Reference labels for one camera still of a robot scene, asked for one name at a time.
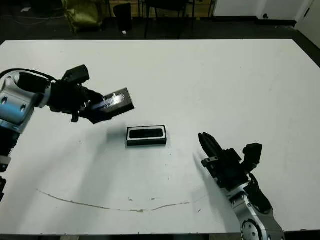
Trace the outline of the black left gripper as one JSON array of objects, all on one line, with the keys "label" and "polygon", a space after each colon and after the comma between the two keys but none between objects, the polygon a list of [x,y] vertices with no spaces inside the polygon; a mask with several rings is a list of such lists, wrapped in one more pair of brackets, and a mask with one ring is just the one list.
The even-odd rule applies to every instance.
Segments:
[{"label": "black left gripper", "polygon": [[81,84],[59,80],[51,84],[50,96],[46,105],[52,112],[71,115],[71,122],[77,123],[79,117],[90,118],[92,116],[91,108],[85,107],[86,102],[98,104],[103,100],[103,95]]}]

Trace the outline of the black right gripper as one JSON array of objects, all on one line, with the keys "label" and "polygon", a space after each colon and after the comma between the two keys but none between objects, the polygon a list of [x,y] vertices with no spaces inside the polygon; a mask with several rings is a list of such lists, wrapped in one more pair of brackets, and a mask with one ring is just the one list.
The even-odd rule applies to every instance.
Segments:
[{"label": "black right gripper", "polygon": [[216,139],[206,133],[199,133],[198,139],[208,158],[201,161],[221,189],[231,191],[248,182],[248,177],[240,164],[242,160],[233,149],[223,150]]}]

